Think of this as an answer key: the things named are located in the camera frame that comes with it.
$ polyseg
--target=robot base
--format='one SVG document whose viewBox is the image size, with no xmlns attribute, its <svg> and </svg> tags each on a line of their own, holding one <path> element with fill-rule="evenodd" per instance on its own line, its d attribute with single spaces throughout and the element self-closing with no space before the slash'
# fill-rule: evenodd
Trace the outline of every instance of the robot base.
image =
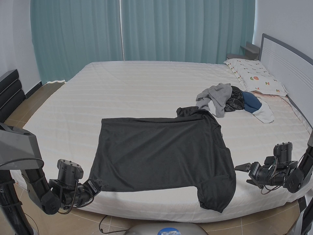
<svg viewBox="0 0 313 235">
<path fill-rule="evenodd" d="M 136 225 L 124 235 L 208 235 L 200 226 L 192 223 L 160 223 Z"/>
</svg>

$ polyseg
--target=floral pillow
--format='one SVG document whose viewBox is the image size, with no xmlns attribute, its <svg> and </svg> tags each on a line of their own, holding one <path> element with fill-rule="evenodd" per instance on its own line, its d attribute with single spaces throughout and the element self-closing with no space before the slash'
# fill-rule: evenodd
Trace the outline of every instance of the floral pillow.
<svg viewBox="0 0 313 235">
<path fill-rule="evenodd" d="M 284 86 L 273 77 L 260 61 L 232 58 L 224 62 L 237 76 L 246 91 L 286 96 Z"/>
</svg>

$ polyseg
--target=blue sticker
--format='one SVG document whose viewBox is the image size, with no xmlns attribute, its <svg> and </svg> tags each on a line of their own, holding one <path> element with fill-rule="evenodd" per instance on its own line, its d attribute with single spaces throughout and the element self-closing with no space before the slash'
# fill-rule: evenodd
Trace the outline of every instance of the blue sticker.
<svg viewBox="0 0 313 235">
<path fill-rule="evenodd" d="M 181 235 L 179 230 L 171 227 L 163 228 L 157 235 Z"/>
</svg>

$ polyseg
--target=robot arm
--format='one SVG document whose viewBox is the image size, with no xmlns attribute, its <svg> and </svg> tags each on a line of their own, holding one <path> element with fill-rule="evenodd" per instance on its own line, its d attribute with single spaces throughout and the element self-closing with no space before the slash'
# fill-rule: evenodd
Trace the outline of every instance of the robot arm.
<svg viewBox="0 0 313 235">
<path fill-rule="evenodd" d="M 289 192 L 295 193 L 305 186 L 313 170 L 313 132 L 308 141 L 308 147 L 299 166 L 298 161 L 291 160 L 292 143 L 277 144 L 274 156 L 266 157 L 264 165 L 259 162 L 242 164 L 235 170 L 249 173 L 247 183 L 263 189 L 266 186 L 283 186 Z"/>
<path fill-rule="evenodd" d="M 0 208 L 18 235 L 33 235 L 34 230 L 22 210 L 10 170 L 21 170 L 29 198 L 49 215 L 60 208 L 69 213 L 72 208 L 84 207 L 101 191 L 100 180 L 88 179 L 80 184 L 83 169 L 64 159 L 57 163 L 58 178 L 48 183 L 36 136 L 29 131 L 0 123 L 0 147 Z"/>
</svg>

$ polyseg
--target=white bed sheet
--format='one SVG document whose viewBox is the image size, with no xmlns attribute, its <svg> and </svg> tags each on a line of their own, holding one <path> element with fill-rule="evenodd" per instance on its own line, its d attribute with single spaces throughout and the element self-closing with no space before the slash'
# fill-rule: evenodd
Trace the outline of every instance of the white bed sheet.
<svg viewBox="0 0 313 235">
<path fill-rule="evenodd" d="M 178 107 L 195 105 L 198 93 L 220 82 L 243 89 L 226 65 L 95 62 L 50 96 L 24 128 L 37 135 L 48 179 L 57 177 L 57 160 L 68 159 L 82 166 L 84 182 L 96 153 L 102 118 L 174 118 Z M 277 143 L 293 143 L 293 160 L 300 159 L 306 150 L 310 134 L 290 105 L 279 96 L 261 98 L 274 113 L 273 123 L 263 124 L 244 110 L 227 112 L 217 119 L 235 166 L 254 161 L 263 164 L 266 156 L 273 155 Z M 19 171 L 12 174 L 26 187 Z M 193 186 L 140 192 L 102 191 L 84 209 L 125 218 L 211 222 L 282 206 L 302 197 L 313 185 L 311 179 L 295 194 L 279 188 L 261 195 L 259 188 L 246 183 L 247 173 L 236 174 L 236 192 L 223 213 L 200 208 Z"/>
</svg>

